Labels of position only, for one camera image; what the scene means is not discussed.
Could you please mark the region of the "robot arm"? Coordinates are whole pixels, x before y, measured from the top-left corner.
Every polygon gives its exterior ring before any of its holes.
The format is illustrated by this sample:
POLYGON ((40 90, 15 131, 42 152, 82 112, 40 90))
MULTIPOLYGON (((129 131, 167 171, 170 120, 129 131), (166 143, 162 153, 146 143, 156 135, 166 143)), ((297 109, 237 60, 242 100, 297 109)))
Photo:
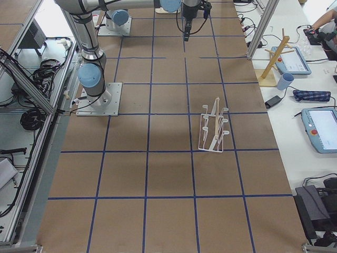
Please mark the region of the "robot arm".
POLYGON ((71 31, 82 51, 82 63, 77 77, 83 86, 89 104, 94 108, 107 106, 112 95, 106 88, 104 68, 106 56, 100 48, 92 14, 72 15, 63 11, 71 31))
POLYGON ((78 42, 89 49, 98 47, 92 21, 93 11, 161 7, 172 13, 180 8, 185 18, 183 33, 187 41, 192 29, 192 20, 197 17, 197 12, 204 11, 204 18, 208 18, 212 8, 208 1, 56 1, 55 3, 70 14, 78 32, 78 42))

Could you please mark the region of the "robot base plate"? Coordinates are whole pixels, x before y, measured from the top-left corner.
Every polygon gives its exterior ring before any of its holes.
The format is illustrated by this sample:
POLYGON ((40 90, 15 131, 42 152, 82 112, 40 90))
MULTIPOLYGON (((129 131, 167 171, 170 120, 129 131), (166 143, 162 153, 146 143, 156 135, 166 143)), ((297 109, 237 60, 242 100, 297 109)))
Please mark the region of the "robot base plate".
POLYGON ((111 20, 103 19, 102 26, 99 29, 98 36, 115 36, 115 37, 128 37, 131 31, 132 17, 128 18, 128 21, 118 26, 111 20))
POLYGON ((80 100, 77 116, 118 116, 120 107, 122 83, 105 83, 106 90, 102 96, 93 104, 96 98, 88 97, 80 100))

